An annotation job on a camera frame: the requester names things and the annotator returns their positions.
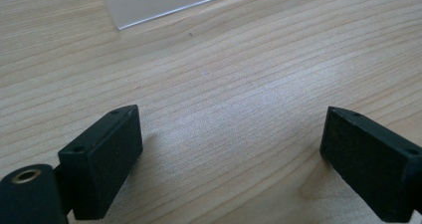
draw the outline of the light wood tabletop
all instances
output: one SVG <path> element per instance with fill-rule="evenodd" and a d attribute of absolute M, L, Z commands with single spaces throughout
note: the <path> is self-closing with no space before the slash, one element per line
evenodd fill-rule
<path fill-rule="evenodd" d="M 0 0 L 0 177 L 136 104 L 144 153 L 89 223 L 381 223 L 319 155 L 326 109 L 422 144 L 421 49 L 422 0 L 217 0 L 123 31 L 103 0 Z"/>

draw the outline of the wooden table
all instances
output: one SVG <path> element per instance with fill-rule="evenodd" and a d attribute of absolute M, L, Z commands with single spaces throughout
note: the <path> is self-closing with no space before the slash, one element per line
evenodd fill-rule
<path fill-rule="evenodd" d="M 92 223 L 379 223 L 318 153 L 327 107 L 422 144 L 422 0 L 218 0 L 121 32 L 103 0 L 0 0 L 0 54 L 0 177 L 139 106 L 144 153 Z"/>

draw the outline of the wood grain surface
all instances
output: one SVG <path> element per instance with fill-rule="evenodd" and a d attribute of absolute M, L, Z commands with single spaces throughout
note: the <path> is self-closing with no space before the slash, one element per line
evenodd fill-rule
<path fill-rule="evenodd" d="M 84 223 L 381 223 L 321 159 L 325 112 L 422 144 L 421 45 L 422 0 L 218 0 L 121 32 L 103 0 L 0 0 L 0 177 L 137 104 L 144 153 Z"/>

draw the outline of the screw hole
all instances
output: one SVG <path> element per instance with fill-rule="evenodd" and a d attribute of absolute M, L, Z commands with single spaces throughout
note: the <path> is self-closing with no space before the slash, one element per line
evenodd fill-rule
<path fill-rule="evenodd" d="M 74 147 L 74 152 L 82 152 L 82 151 L 84 151 L 84 147 L 83 146 L 77 146 L 77 147 Z"/>
<path fill-rule="evenodd" d="M 12 182 L 15 184 L 22 184 L 34 180 L 40 174 L 41 170 L 39 169 L 26 170 L 13 177 Z"/>
<path fill-rule="evenodd" d="M 407 151 L 408 153 L 410 153 L 410 154 L 414 154 L 414 155 L 418 155 L 418 154 L 419 154 L 419 151 L 418 151 L 418 150 L 415 150 L 415 149 L 406 149 L 406 151 Z"/>

